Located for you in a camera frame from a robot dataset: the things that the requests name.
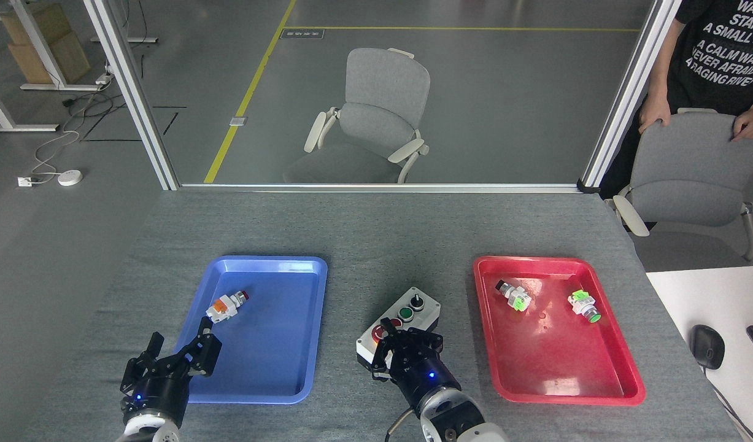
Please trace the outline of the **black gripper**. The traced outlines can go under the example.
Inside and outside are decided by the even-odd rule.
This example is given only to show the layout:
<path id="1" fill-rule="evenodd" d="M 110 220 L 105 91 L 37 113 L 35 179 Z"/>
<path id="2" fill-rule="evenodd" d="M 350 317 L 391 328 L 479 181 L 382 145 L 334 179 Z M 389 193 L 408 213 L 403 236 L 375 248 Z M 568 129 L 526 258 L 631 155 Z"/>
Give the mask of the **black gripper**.
<path id="1" fill-rule="evenodd" d="M 141 414 L 160 415 L 182 425 L 189 398 L 191 376 L 209 377 L 214 372 L 222 342 L 212 333 L 209 317 L 200 319 L 196 337 L 172 356 L 168 372 L 155 368 L 164 338 L 152 333 L 146 350 L 128 360 L 119 391 L 123 423 Z"/>
<path id="2" fill-rule="evenodd" d="M 373 380 L 393 381 L 412 409 L 420 409 L 424 400 L 440 388 L 461 390 L 461 385 L 441 361 L 444 341 L 441 334 L 409 328 L 399 330 L 389 318 L 380 319 L 385 336 L 379 341 L 369 369 Z M 393 351 L 391 374 L 387 353 Z"/>

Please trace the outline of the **person's right hand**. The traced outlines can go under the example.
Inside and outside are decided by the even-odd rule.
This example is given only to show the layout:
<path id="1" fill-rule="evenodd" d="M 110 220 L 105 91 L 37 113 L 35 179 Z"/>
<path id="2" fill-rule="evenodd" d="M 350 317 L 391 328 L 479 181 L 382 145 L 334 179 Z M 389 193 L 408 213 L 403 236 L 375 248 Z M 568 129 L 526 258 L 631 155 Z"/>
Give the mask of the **person's right hand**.
<path id="1" fill-rule="evenodd" d="M 659 122 L 662 128 L 666 128 L 671 120 L 671 107 L 668 99 L 662 96 L 647 96 L 639 113 L 639 134 Z"/>

